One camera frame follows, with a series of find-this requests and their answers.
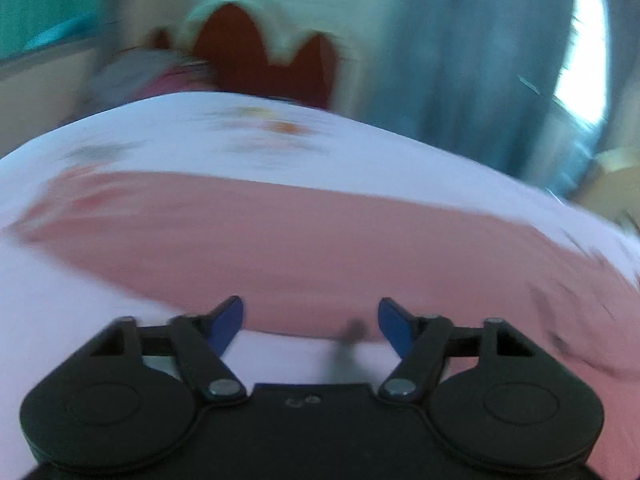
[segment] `pink cloth on bed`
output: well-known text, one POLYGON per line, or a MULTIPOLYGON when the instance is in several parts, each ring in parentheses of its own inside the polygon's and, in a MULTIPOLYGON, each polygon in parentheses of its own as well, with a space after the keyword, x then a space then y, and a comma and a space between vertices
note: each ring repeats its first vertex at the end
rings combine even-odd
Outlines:
POLYGON ((379 337, 383 296, 460 325, 504 317, 602 398, 591 465, 611 479, 640 472, 640 294, 597 254, 560 248, 531 226, 325 190, 79 168, 12 229, 183 312, 239 294, 252 330, 329 337, 358 318, 379 337))

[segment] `bed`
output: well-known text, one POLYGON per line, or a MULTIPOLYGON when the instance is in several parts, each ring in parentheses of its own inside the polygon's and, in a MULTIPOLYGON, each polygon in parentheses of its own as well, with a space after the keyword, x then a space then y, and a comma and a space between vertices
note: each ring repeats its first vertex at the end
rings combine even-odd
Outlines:
MULTIPOLYGON (((183 37, 203 22, 198 10, 183 37)), ((357 88, 357 70, 334 69, 324 87, 280 86, 277 99, 218 79, 219 91, 131 102, 0 160, 3 478, 34 464, 21 399, 95 332, 118 316, 203 313, 231 294, 247 316, 225 361, 249 387, 379 384, 398 362, 376 328, 382 296, 466 326, 503 317, 602 398, 590 465, 608 480, 640 474, 638 240, 344 117, 356 100, 336 96, 357 88), (355 342, 354 320, 365 327, 355 342)), ((453 360, 448 374, 471 365, 453 360)))

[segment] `brown wooden headboard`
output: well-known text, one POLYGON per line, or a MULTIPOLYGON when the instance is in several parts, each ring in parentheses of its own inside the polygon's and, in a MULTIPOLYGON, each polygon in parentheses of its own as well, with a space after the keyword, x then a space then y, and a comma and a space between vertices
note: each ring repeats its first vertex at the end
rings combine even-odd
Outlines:
MULTIPOLYGON (((165 30, 156 30, 150 40, 156 48, 171 45, 165 30)), ((191 54, 210 63, 221 91, 330 108, 339 57, 332 41, 321 32, 309 35, 290 64, 273 64, 252 17, 240 5, 226 3, 204 21, 191 54)))

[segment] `window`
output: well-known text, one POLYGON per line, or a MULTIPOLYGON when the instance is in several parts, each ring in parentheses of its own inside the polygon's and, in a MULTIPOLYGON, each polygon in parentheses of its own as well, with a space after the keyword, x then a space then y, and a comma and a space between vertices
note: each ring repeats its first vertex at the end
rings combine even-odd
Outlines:
POLYGON ((602 0, 574 0, 574 17, 556 101, 585 126, 602 121, 606 104, 606 43, 602 0))
POLYGON ((92 35, 99 0, 0 0, 0 59, 92 35))

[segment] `headboard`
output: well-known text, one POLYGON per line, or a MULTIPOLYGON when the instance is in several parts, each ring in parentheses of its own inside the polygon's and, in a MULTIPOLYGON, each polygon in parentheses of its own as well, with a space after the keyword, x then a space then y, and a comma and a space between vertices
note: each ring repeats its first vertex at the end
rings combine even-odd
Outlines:
MULTIPOLYGON (((167 48, 167 31, 153 44, 167 48)), ((300 27, 265 0, 212 0, 197 7, 177 46, 206 60, 221 91, 284 98, 355 115, 362 56, 344 33, 300 27)))

